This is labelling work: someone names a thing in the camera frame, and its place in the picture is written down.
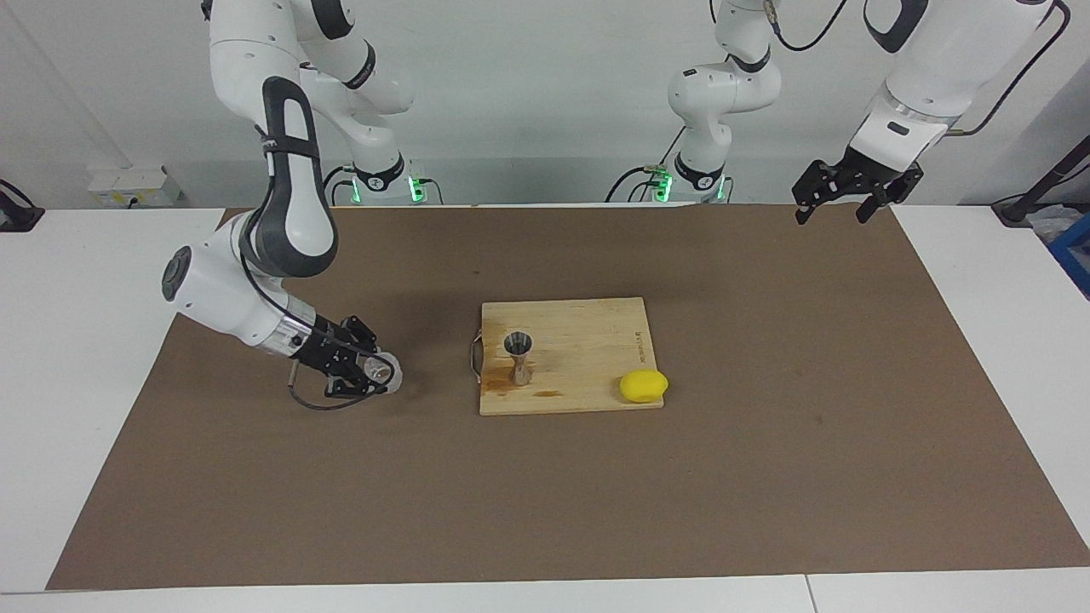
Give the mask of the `clear plastic bag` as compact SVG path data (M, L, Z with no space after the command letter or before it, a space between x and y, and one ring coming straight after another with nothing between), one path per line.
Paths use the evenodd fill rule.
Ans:
M1071 226L1081 221L1085 214L1075 207L1063 204L1052 204L1042 209L1030 212L1025 216L1036 236L1049 245L1059 239Z

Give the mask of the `wooden cutting board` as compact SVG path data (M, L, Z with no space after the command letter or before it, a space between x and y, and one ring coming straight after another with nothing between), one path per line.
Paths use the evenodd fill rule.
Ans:
M514 358L505 340L531 339L529 383L513 381ZM558 301L486 302L480 306L479 414L585 414L661 409L664 395L645 402L622 395L627 373L657 368L641 296Z

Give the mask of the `blue box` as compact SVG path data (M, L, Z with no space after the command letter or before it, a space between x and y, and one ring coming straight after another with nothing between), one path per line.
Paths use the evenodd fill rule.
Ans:
M1050 242L1047 252L1090 301L1090 212Z

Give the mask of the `black stand foot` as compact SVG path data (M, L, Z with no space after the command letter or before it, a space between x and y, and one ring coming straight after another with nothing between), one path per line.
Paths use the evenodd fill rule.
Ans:
M43 215L43 207L35 205L19 187L0 179L0 217L3 218L0 220L0 232L31 232Z

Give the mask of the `yellow lemon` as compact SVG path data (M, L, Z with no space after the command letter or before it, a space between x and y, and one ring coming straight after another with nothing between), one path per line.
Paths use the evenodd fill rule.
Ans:
M668 388L668 377L654 369L630 371L617 383L620 396L630 404L659 402Z

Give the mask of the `white socket box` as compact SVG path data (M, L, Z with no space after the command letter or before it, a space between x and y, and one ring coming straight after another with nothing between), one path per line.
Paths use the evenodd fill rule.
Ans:
M87 192L99 206L113 209L175 207L182 199L175 179L161 166L95 171Z

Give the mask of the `black tripod leg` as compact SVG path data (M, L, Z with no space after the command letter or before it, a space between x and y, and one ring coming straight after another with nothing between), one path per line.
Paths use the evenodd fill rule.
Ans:
M1044 199L1054 187L1078 178L1088 169L1090 169L1090 135L1080 140L1028 191L1012 197L998 199L990 205L990 209L996 214L1000 223L1008 228L1031 228L1027 216L1041 199Z

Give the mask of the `brown table mat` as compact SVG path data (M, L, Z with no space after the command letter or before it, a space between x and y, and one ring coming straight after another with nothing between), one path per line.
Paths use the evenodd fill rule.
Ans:
M178 317L48 588L1090 565L892 212L339 209L331 269L404 386L342 411ZM482 416L491 301L642 296L664 407Z

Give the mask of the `clear glass cup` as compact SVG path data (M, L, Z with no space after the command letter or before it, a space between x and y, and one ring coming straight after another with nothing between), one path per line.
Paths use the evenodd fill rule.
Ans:
M378 395L397 392L404 381L404 371L390 352L371 354L363 361L362 370L370 380L371 390Z

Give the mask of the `steel jigger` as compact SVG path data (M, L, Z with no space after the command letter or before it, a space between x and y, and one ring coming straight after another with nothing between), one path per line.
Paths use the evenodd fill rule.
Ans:
M514 387L526 387L532 381L532 369L528 360L532 348L533 339L525 330L511 330L502 338L502 349L513 361L509 378Z

